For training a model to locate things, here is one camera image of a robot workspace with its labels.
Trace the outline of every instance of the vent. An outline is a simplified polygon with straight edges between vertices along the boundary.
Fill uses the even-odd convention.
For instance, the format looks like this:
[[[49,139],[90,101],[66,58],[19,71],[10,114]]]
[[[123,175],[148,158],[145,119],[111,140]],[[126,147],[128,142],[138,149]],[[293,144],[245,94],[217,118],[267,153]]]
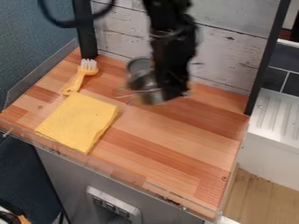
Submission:
[[[262,89],[248,132],[297,148],[299,153],[299,98]]]

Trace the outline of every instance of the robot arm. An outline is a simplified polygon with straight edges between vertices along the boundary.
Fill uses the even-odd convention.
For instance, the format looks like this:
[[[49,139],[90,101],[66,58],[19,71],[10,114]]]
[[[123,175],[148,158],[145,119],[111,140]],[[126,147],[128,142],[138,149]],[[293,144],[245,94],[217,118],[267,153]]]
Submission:
[[[196,54],[197,30],[187,15],[191,0],[143,0],[150,19],[156,84],[165,101],[188,92],[188,63]]]

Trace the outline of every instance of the wooden floor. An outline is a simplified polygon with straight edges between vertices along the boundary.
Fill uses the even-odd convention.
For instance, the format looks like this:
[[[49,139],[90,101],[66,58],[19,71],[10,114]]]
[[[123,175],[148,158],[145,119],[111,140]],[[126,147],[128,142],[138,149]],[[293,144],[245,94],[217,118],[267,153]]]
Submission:
[[[14,124],[12,133],[19,137],[213,220],[247,129],[247,98],[197,85],[190,98],[152,107],[133,101],[129,106],[128,99],[115,99],[115,89],[125,83],[125,64],[105,57],[98,61],[101,74],[86,77],[80,92],[117,105],[121,115],[89,156],[33,134],[65,100],[60,90],[76,73],[78,50],[10,105],[0,115],[0,127],[9,130]]]
[[[238,170],[224,214],[242,224],[298,224],[299,192]]]

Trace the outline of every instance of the yellow toothbrush handle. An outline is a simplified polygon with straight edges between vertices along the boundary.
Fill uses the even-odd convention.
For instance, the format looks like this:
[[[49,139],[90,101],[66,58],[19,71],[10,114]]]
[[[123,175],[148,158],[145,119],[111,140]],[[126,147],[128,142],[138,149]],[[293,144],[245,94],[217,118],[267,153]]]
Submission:
[[[73,79],[71,84],[62,89],[62,91],[61,91],[62,94],[63,95],[71,95],[74,92],[78,92],[82,85],[84,77],[85,77],[85,73],[82,71],[78,71],[78,73],[76,73],[75,78]]]

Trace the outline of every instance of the yellow cloth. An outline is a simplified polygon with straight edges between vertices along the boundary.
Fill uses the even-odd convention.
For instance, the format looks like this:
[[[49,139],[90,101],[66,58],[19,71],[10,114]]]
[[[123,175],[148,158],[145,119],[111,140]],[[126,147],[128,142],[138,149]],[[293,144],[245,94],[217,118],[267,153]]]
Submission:
[[[73,93],[35,131],[88,154],[117,113],[115,105]]]

